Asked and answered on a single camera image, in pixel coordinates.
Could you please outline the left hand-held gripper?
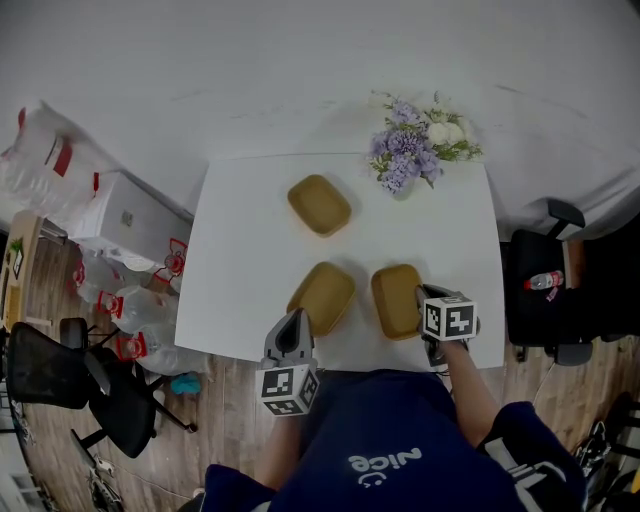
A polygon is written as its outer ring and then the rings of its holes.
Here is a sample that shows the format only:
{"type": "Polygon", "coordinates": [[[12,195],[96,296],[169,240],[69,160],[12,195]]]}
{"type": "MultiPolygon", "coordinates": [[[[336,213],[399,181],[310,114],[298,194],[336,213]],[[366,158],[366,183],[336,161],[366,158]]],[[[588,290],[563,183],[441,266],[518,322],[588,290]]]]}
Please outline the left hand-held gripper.
{"type": "Polygon", "coordinates": [[[264,357],[256,371],[256,393],[274,416],[310,412],[320,387],[313,348],[311,322],[303,308],[287,313],[267,334],[264,357]]]}

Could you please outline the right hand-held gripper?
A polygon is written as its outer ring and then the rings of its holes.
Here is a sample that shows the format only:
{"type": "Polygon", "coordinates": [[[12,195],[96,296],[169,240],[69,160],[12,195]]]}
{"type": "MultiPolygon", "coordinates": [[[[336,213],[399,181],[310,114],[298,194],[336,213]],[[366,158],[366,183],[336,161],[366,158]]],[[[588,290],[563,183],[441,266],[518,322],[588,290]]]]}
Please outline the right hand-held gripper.
{"type": "Polygon", "coordinates": [[[442,346],[446,342],[458,342],[467,349],[468,342],[477,336],[481,326],[477,302],[461,292],[428,284],[416,287],[415,298],[417,332],[425,343],[429,363],[432,367],[442,366],[442,346]]]}

